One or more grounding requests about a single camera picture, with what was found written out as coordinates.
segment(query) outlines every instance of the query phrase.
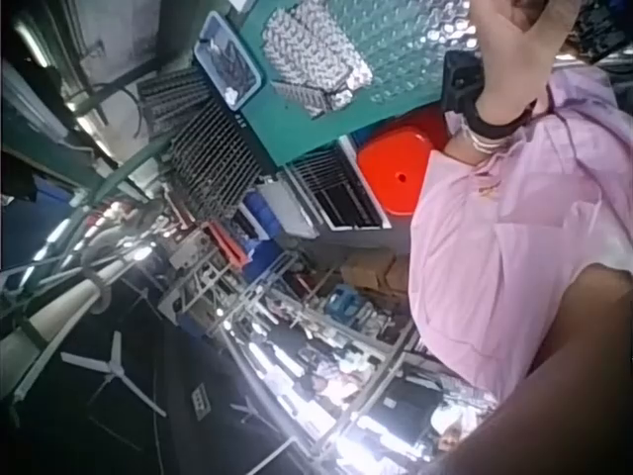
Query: blue tray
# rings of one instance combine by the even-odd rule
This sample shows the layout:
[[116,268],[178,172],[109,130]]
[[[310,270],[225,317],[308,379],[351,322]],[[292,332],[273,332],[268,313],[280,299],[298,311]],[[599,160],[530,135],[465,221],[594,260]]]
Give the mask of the blue tray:
[[261,87],[261,74],[218,12],[207,17],[194,55],[232,111],[238,110]]

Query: orange stool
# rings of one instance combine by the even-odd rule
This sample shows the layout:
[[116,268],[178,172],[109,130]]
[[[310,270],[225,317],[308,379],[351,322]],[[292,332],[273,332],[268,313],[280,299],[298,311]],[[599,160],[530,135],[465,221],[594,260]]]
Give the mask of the orange stool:
[[415,211],[430,153],[448,142],[437,106],[397,119],[358,153],[358,166],[381,206],[392,215]]

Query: black wristband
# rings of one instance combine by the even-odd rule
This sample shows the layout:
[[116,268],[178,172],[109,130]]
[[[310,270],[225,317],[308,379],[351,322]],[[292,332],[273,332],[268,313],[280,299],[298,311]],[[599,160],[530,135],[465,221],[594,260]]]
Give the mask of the black wristband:
[[478,136],[483,137],[484,139],[490,139],[491,141],[498,141],[499,139],[509,137],[519,128],[527,124],[532,117],[532,111],[536,105],[536,100],[534,100],[529,106],[527,106],[527,109],[523,111],[523,114],[514,119],[512,122],[502,126],[496,126],[489,124],[481,118],[476,106],[477,99],[477,97],[473,97],[464,101],[464,119],[471,131]]

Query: pink shirt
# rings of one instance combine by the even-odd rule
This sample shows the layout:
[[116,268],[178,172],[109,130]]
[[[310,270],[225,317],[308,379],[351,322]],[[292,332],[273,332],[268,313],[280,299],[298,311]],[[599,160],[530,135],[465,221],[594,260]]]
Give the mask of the pink shirt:
[[483,166],[435,151],[411,224],[421,339],[499,401],[584,267],[633,273],[633,119],[595,68],[558,71],[550,87],[557,115],[517,131]]

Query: hand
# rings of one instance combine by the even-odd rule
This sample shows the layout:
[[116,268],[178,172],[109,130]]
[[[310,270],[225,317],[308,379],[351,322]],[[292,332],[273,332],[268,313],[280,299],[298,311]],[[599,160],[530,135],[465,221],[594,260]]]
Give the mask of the hand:
[[508,124],[541,96],[582,0],[550,0],[538,17],[535,4],[543,0],[471,0],[486,80],[477,108],[488,123]]

